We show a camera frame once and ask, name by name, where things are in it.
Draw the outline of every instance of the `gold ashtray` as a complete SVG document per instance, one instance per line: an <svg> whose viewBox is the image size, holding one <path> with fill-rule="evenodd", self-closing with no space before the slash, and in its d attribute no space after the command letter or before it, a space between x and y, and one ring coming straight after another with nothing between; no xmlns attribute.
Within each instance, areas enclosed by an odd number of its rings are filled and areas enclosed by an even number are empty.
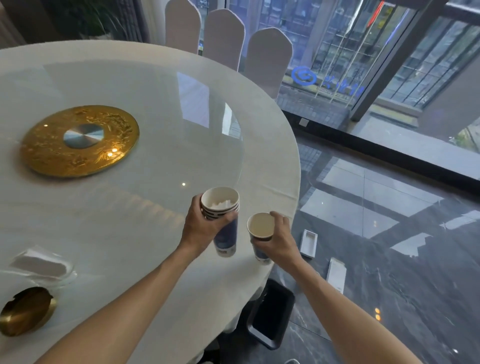
<svg viewBox="0 0 480 364"><path fill-rule="evenodd" d="M137 121L126 111L103 105L78 106L37 123L25 135L20 154L38 173L81 177L120 161L139 135Z"/></svg>
<svg viewBox="0 0 480 364"><path fill-rule="evenodd" d="M19 336L42 327L52 316L57 301L43 287L31 287L14 295L0 314L0 332Z"/></svg>

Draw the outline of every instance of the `chair back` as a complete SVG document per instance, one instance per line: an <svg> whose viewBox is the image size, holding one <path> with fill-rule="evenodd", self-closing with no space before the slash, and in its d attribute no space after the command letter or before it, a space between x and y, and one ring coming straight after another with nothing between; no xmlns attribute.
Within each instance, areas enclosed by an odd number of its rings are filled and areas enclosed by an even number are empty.
<svg viewBox="0 0 480 364"><path fill-rule="evenodd" d="M200 12L190 0L170 0L165 7L165 45L198 54Z"/></svg>
<svg viewBox="0 0 480 364"><path fill-rule="evenodd" d="M203 56L238 71L245 26L229 9L208 13L204 29Z"/></svg>
<svg viewBox="0 0 480 364"><path fill-rule="evenodd" d="M276 28L255 32L248 43L244 75L276 98L292 58L290 39Z"/></svg>

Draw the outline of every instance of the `stack of paper cups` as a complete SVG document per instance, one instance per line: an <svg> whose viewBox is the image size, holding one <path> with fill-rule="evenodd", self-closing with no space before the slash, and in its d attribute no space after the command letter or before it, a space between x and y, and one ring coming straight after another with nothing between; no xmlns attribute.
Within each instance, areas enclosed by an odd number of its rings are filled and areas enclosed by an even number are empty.
<svg viewBox="0 0 480 364"><path fill-rule="evenodd" d="M247 221L247 229L250 234L250 242L253 239L260 240L261 242L267 242L272 240L273 232L275 229L275 219L266 212L259 212L258 214L250 216ZM270 258L263 251L253 246L255 258L260 262L270 263Z"/></svg>
<svg viewBox="0 0 480 364"><path fill-rule="evenodd" d="M200 199L202 213L208 220L221 218L240 208L240 196L230 187L215 187L207 190ZM226 225L213 239L219 256L229 257L237 250L238 219Z"/></svg>

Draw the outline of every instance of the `gold turntable base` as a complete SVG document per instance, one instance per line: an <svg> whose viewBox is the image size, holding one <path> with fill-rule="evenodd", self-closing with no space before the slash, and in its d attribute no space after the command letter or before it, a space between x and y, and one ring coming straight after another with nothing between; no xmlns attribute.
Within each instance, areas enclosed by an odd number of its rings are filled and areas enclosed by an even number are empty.
<svg viewBox="0 0 480 364"><path fill-rule="evenodd" d="M81 177L112 166L124 158L140 131L132 115L103 105L59 111L25 135L22 160L38 173Z"/></svg>

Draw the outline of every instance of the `blue logo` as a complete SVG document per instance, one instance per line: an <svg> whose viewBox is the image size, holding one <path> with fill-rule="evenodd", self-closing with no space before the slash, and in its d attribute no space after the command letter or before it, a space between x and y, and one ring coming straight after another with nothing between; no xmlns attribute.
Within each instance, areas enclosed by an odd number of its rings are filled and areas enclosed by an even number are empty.
<svg viewBox="0 0 480 364"><path fill-rule="evenodd" d="M292 79L302 86L310 86L317 81L317 75L308 67L298 66L292 70Z"/></svg>

